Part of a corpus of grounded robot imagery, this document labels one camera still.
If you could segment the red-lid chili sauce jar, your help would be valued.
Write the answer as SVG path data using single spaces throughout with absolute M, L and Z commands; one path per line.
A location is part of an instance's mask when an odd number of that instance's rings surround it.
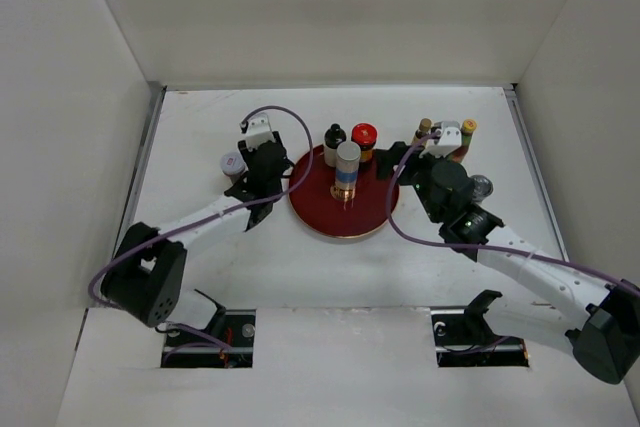
M 360 148 L 360 166 L 369 166 L 374 157 L 378 138 L 377 129 L 369 123 L 358 123 L 351 131 L 351 140 Z

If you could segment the white-lid dark spice jar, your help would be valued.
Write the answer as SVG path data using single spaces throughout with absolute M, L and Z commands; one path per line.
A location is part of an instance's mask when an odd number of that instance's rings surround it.
M 231 185 L 237 183 L 247 172 L 242 155 L 237 151 L 224 154 L 219 162 L 220 170 L 229 179 Z

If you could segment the silver-lid blue-label jar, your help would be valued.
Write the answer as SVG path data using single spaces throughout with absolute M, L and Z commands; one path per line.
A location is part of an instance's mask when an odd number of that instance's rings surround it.
M 353 141 L 342 142 L 336 149 L 334 196 L 344 202 L 355 196 L 361 149 Z

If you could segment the black-top white salt grinder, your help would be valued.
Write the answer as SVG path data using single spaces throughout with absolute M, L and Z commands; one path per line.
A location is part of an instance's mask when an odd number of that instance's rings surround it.
M 334 168 L 336 166 L 336 152 L 338 146 L 346 140 L 346 132 L 338 123 L 333 123 L 324 134 L 323 154 L 325 164 Z

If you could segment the green-label red sauce bottle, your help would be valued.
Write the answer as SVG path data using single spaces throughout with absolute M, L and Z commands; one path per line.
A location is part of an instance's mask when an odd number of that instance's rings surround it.
M 469 151 L 473 134 L 477 128 L 477 122 L 473 119 L 465 119 L 461 125 L 461 145 L 449 155 L 449 159 L 461 163 Z

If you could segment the grey-top white salt grinder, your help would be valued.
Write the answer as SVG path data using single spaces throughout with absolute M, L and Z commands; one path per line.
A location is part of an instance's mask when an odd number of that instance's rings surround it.
M 492 181 L 484 175 L 472 175 L 471 180 L 474 184 L 472 201 L 481 204 L 485 199 L 490 197 L 494 192 Z

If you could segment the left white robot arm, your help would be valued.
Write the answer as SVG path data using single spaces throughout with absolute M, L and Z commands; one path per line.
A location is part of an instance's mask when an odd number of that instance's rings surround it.
M 225 323 L 216 315 L 219 305 L 183 285 L 187 262 L 270 215 L 291 166 L 276 131 L 247 134 L 238 148 L 245 171 L 211 204 L 161 226 L 138 222 L 129 227 L 116 252 L 117 264 L 100 282 L 105 300 L 147 327 L 183 324 L 202 345 L 221 340 Z

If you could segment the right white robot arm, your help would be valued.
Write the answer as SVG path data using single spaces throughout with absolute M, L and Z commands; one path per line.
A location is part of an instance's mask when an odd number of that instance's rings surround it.
M 464 167 L 438 159 L 422 145 L 396 142 L 376 150 L 376 176 L 392 187 L 410 186 L 439 247 L 511 278 L 559 314 L 546 320 L 535 310 L 497 315 L 476 297 L 467 306 L 464 331 L 483 343 L 493 336 L 531 339 L 572 356 L 593 377 L 618 384 L 639 359 L 639 288 L 595 269 L 549 257 L 496 215 L 474 202 L 474 182 Z

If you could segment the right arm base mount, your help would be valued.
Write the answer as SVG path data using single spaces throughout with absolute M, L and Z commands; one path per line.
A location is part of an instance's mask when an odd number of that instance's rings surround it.
M 529 367 L 522 339 L 496 335 L 484 315 L 502 294 L 484 290 L 466 306 L 430 311 L 435 356 L 441 368 Z

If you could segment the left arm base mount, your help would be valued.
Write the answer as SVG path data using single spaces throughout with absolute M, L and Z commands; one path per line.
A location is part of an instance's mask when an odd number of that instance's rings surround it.
M 155 331 L 164 337 L 160 366 L 244 369 L 253 366 L 257 312 L 228 309 L 199 290 L 181 296 Z

